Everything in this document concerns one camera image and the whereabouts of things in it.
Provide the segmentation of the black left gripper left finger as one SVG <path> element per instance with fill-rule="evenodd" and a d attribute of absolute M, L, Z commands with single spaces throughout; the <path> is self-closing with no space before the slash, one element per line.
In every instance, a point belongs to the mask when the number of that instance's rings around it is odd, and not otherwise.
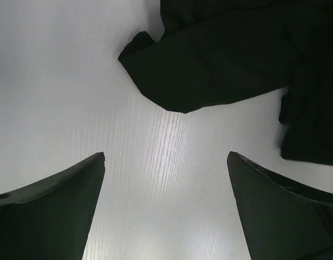
<path fill-rule="evenodd" d="M 0 259 L 82 259 L 105 155 L 0 194 Z"/>

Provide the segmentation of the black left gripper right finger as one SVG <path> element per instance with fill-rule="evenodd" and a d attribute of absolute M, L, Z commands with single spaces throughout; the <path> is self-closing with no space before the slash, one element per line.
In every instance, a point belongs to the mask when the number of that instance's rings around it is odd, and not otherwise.
<path fill-rule="evenodd" d="M 227 157 L 251 259 L 333 259 L 333 194 Z"/>

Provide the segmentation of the black t shirt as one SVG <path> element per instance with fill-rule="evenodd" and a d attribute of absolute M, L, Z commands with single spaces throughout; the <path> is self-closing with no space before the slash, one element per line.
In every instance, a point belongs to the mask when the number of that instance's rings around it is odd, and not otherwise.
<path fill-rule="evenodd" d="M 333 1 L 161 1 L 119 62 L 160 107 L 188 113 L 286 88 L 283 159 L 333 165 Z"/>

